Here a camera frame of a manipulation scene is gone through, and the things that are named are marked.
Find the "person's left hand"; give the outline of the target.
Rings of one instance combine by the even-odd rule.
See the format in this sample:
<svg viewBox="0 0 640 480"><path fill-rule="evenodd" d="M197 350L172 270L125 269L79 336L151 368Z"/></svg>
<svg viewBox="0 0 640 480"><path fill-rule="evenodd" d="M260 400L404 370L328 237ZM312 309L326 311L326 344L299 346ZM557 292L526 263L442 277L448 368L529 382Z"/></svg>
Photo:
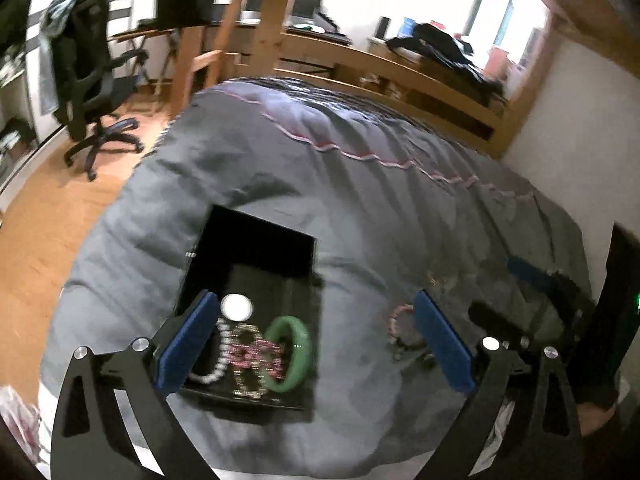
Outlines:
<svg viewBox="0 0 640 480"><path fill-rule="evenodd" d="M613 418L616 408L616 402L609 408L602 408L602 406L592 402L578 404L577 415L582 437L589 437L602 429Z"/></svg>

